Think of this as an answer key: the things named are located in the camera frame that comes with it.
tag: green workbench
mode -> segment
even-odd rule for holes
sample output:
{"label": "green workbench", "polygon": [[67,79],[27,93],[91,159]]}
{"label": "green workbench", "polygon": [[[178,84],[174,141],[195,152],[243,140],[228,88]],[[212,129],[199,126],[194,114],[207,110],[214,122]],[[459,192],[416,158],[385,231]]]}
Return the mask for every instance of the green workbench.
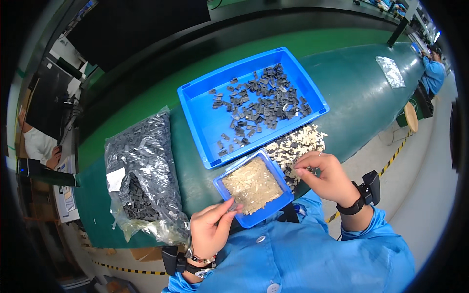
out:
{"label": "green workbench", "polygon": [[[309,39],[320,41],[318,36],[321,36],[321,33],[324,34],[323,38],[329,39],[332,31],[316,32],[316,35],[310,35]],[[354,43],[357,39],[362,40],[362,43],[369,43],[369,39],[363,41],[364,34],[360,35],[360,31],[370,32],[341,29],[335,30],[334,33],[355,33],[356,38],[353,40],[348,37],[349,43],[353,45],[360,45],[360,42]],[[379,39],[383,44],[389,34],[381,32]],[[119,133],[165,105],[171,109],[173,154],[184,211],[190,216],[208,205],[221,201],[212,180],[223,173],[226,166],[212,170],[203,167],[176,93],[180,85],[233,61],[288,44],[287,47],[299,59],[331,108],[328,114],[315,120],[319,130],[329,135],[325,141],[326,151],[336,155],[340,161],[345,161],[380,130],[392,123],[413,93],[424,70],[419,58],[410,48],[410,43],[396,44],[393,49],[387,48],[386,45],[354,46],[305,56],[315,50],[329,49],[330,42],[325,45],[325,42],[312,41],[311,45],[315,45],[310,49],[299,45],[295,47],[291,46],[291,43],[303,43],[307,38],[303,35],[303,39],[298,40],[298,35],[291,35],[294,34],[241,45],[207,58],[208,60],[189,65],[185,70],[155,84],[126,105],[80,145],[78,179],[81,187],[75,189],[76,203],[81,221],[94,246],[137,248],[158,245],[154,238],[143,232],[137,233],[126,243],[119,228],[111,229],[114,218],[109,213],[110,198],[106,188],[103,146],[105,138]],[[406,88],[390,88],[375,61],[377,55],[396,61]],[[304,185],[300,186],[297,195],[304,194],[306,190]]]}

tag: left hand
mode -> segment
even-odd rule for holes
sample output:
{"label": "left hand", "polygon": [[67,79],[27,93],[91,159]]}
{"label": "left hand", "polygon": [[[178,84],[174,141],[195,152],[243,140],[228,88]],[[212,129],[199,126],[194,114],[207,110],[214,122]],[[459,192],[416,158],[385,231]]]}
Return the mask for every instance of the left hand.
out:
{"label": "left hand", "polygon": [[194,255],[199,258],[211,258],[225,246],[231,222],[237,213],[242,212],[242,204],[239,204],[235,211],[227,213],[234,202],[235,199],[230,198],[224,203],[208,206],[192,215],[190,234]]}
{"label": "left hand", "polygon": [[23,130],[24,121],[26,120],[26,112],[23,108],[21,108],[18,114],[18,124],[20,125],[20,129]]}

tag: plastic bag with parts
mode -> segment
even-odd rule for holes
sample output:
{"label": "plastic bag with parts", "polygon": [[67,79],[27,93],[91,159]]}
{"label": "plastic bag with parts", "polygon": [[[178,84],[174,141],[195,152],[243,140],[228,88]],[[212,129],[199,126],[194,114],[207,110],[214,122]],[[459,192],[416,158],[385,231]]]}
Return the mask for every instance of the plastic bag with parts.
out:
{"label": "plastic bag with parts", "polygon": [[189,220],[176,178],[169,109],[140,121],[105,143],[111,214],[127,242],[142,230],[169,245],[185,243]]}

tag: wooden stool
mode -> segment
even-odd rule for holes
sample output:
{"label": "wooden stool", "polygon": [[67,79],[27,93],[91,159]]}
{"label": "wooden stool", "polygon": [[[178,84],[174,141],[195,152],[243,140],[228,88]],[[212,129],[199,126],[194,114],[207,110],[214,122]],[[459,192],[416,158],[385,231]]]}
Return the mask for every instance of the wooden stool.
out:
{"label": "wooden stool", "polygon": [[406,137],[400,138],[398,140],[394,140],[394,132],[396,132],[400,128],[394,130],[394,125],[392,125],[392,127],[393,127],[393,141],[391,141],[391,143],[388,144],[388,145],[391,145],[393,142],[406,139],[409,136],[414,135],[414,133],[416,133],[418,131],[417,113],[415,112],[414,106],[410,102],[407,102],[407,104],[404,106],[404,115],[406,117],[407,125],[409,126],[409,129],[410,129],[410,131],[409,131],[410,134],[408,134]]}

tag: person's hand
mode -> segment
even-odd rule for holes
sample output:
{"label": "person's hand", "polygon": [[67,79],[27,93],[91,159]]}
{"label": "person's hand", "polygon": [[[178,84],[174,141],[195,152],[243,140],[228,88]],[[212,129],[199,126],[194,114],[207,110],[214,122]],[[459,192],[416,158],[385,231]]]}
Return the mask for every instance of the person's hand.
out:
{"label": "person's hand", "polygon": [[428,59],[431,60],[431,56],[429,54],[427,54],[427,52],[425,52],[424,50],[420,51],[420,53],[422,54],[422,58],[427,57]]}
{"label": "person's hand", "polygon": [[20,129],[23,129],[24,120],[26,119],[26,111],[21,108],[20,113],[18,114],[18,124],[20,125]]}
{"label": "person's hand", "polygon": [[60,157],[61,157],[62,153],[60,151],[60,148],[59,146],[56,146],[53,150],[52,150],[52,156],[50,159],[47,160],[47,163],[45,164],[49,169],[52,169],[54,170],[55,167],[57,166],[57,164],[59,163],[60,161]]}
{"label": "person's hand", "polygon": [[190,234],[194,255],[199,258],[211,258],[225,246],[231,222],[237,213],[242,212],[242,204],[239,204],[235,211],[227,213],[234,202],[235,199],[230,198],[224,203],[208,206],[192,215]]}
{"label": "person's hand", "polygon": [[[299,158],[293,168],[319,197],[336,202],[343,208],[351,207],[360,198],[360,193],[334,155],[319,154],[318,151],[310,151]],[[319,168],[321,175],[316,177],[306,170],[307,167]]]}

